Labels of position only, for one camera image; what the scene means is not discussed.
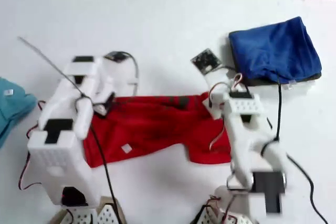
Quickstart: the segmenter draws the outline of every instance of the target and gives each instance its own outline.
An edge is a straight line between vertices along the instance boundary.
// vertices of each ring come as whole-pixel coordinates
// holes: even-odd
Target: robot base
[[[71,215],[66,210],[58,212],[49,224],[118,224],[117,217],[113,211],[113,200],[111,197],[101,197],[100,206],[96,209],[73,209],[73,222]],[[125,216],[117,201],[118,213],[122,224],[126,224]]]

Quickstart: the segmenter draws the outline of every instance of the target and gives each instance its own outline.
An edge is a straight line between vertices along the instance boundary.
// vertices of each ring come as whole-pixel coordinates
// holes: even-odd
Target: black cable
[[[114,196],[114,193],[113,193],[113,189],[112,189],[112,185],[111,185],[111,180],[110,180],[110,175],[109,175],[109,170],[107,169],[107,163],[106,163],[106,159],[105,159],[102,147],[101,147],[101,145],[100,145],[100,143],[98,141],[97,134],[96,134],[94,128],[92,127],[92,125],[90,125],[90,129],[92,131],[93,138],[96,141],[96,144],[97,144],[97,147],[98,147],[101,159],[103,160],[103,165],[104,165],[104,169],[105,169],[105,173],[106,173],[106,178],[107,178],[107,182],[109,184],[109,188],[110,188],[110,192],[111,192],[111,196],[112,196],[112,201],[113,201],[113,206],[112,207],[113,207],[114,213],[117,216],[118,224],[122,224],[120,216],[119,216],[119,212],[118,212],[117,200],[116,200],[116,198]]]
[[[313,180],[309,177],[308,173],[291,157],[287,154],[288,159],[296,166],[297,169],[299,169],[302,174],[306,177],[306,179],[309,182],[310,185],[310,195],[309,195],[309,199],[310,199],[310,203],[311,206],[313,207],[314,211],[316,212],[316,214],[324,221],[325,224],[328,224],[327,220],[325,219],[325,217],[318,211],[318,209],[315,206],[314,203],[314,198],[313,198],[313,194],[314,194],[314,182]]]
[[[72,212],[69,210],[69,209],[67,209],[67,211],[68,211],[68,213],[70,214],[70,216],[71,216],[71,222],[69,223],[69,224],[73,224],[73,222],[74,222],[74,215],[72,214]]]
[[[278,93],[279,93],[279,107],[278,107],[278,126],[277,126],[277,135],[276,137],[267,142],[263,148],[261,149],[261,156],[263,157],[264,156],[264,153],[265,153],[265,150],[266,148],[268,147],[268,145],[270,145],[271,143],[274,143],[274,142],[279,142],[280,141],[280,138],[279,138],[279,133],[280,133],[280,121],[281,121],[281,105],[282,105],[282,94],[281,94],[281,84],[279,82],[279,76],[278,76]],[[310,203],[311,203],[311,206],[313,207],[314,211],[316,212],[316,214],[323,220],[323,222],[325,224],[328,224],[327,220],[325,219],[325,217],[318,211],[318,209],[316,208],[315,206],[315,203],[314,203],[314,198],[313,198],[313,194],[314,194],[314,182],[312,181],[312,179],[310,178],[310,176],[308,175],[308,173],[291,157],[289,156],[288,154],[287,155],[287,158],[295,165],[295,167],[297,169],[299,169],[302,174],[306,177],[306,179],[308,180],[309,182],[309,185],[310,185]]]
[[[279,107],[278,107],[278,126],[277,126],[277,135],[275,137],[275,141],[280,141],[280,122],[281,122],[281,106],[282,106],[282,94],[281,94],[281,84],[279,82],[278,77],[278,93],[279,93]]]

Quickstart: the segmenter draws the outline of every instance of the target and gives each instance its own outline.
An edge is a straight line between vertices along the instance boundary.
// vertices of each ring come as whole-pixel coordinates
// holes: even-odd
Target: white table
[[[329,223],[336,222],[336,1],[0,0],[0,10],[0,75],[39,99],[51,96],[59,75],[17,36],[38,46],[61,67],[74,55],[125,50],[139,62],[139,95],[199,94],[208,85],[190,63],[192,57],[208,47],[220,55],[230,31],[301,16],[321,58],[322,77],[284,92],[280,136],[287,151],[313,178],[318,208]],[[116,71],[119,78],[126,77],[133,71],[131,62]],[[276,124],[277,88],[253,91],[261,94]],[[125,89],[120,94],[130,93]],[[25,132],[38,115],[35,110],[20,122],[0,150],[1,223],[46,223],[59,209],[40,186],[17,189],[27,152]],[[102,167],[94,171],[101,177],[103,194],[109,195]],[[110,164],[109,171],[129,224],[183,224],[225,183],[229,168],[191,163],[184,147],[175,145]],[[289,179],[294,181],[288,188],[292,211],[279,223],[322,223],[310,206],[305,178],[295,170]],[[25,179],[29,182],[34,182],[32,175]]]

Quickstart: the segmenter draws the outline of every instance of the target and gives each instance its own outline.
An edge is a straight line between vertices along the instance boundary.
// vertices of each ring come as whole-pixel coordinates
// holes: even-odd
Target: white label
[[[8,95],[13,95],[14,94],[14,90],[13,89],[7,89],[4,91],[4,95],[8,96]]]
[[[125,144],[121,148],[126,154],[132,150],[132,147],[129,144]]]

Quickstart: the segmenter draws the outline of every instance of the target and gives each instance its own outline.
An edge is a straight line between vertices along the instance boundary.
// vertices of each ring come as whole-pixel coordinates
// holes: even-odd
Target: folded blue towel
[[[266,78],[288,83],[321,73],[318,54],[302,19],[230,33],[239,71],[247,79]]]
[[[36,106],[36,98],[6,79],[0,78],[0,148],[13,126]]]

